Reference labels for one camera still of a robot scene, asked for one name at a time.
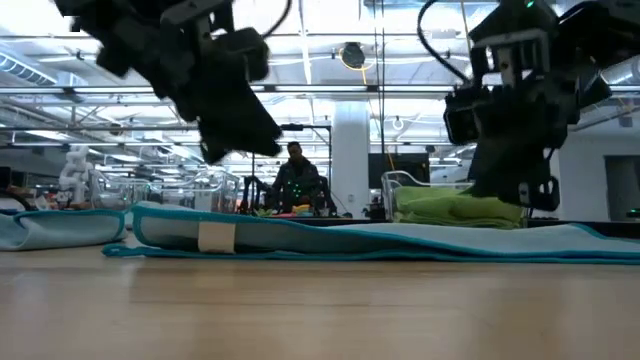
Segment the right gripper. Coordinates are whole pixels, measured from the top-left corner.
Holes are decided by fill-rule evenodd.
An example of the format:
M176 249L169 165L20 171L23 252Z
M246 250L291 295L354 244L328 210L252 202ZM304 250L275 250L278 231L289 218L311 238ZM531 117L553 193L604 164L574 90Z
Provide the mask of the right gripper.
M558 15L545 1L501 1L471 38L470 193L555 211L559 181L543 152L611 95L602 72L613 64L613 4L583 1Z

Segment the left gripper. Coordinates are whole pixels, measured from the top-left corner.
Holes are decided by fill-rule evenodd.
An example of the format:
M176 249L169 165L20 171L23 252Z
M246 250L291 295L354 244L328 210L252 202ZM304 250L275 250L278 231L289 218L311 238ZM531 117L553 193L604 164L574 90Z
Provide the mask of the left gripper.
M187 121L198 121L204 160L233 150L275 156L281 128L251 90L250 31L236 30L231 1L157 1L149 17L162 35L164 90Z

